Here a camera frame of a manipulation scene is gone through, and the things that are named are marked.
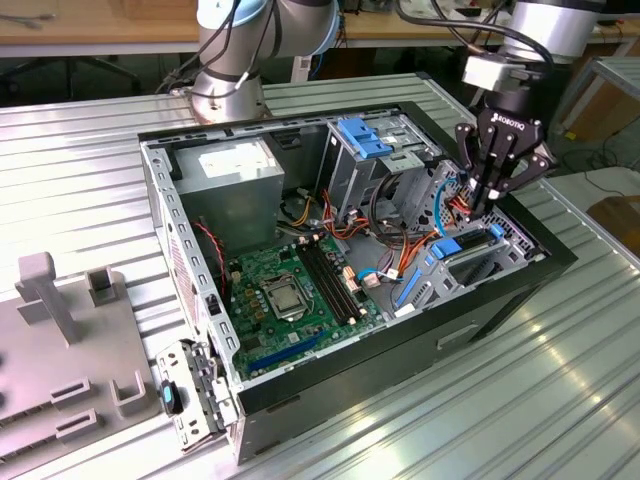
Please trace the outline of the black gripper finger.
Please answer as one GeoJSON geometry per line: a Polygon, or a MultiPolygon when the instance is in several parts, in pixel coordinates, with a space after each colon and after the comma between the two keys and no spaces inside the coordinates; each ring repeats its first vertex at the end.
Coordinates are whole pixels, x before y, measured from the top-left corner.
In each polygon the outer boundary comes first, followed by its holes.
{"type": "Polygon", "coordinates": [[[543,155],[534,153],[526,160],[526,167],[513,176],[519,161],[509,156],[504,159],[496,159],[493,162],[489,180],[486,182],[488,193],[486,195],[484,213],[488,214],[496,201],[506,194],[526,186],[541,177],[555,167],[553,161],[543,155]]]}
{"type": "Polygon", "coordinates": [[[471,191],[471,215],[485,214],[485,187],[482,183],[484,163],[480,155],[480,144],[476,128],[469,123],[459,123],[455,127],[455,138],[459,150],[459,164],[467,172],[471,191]]]}

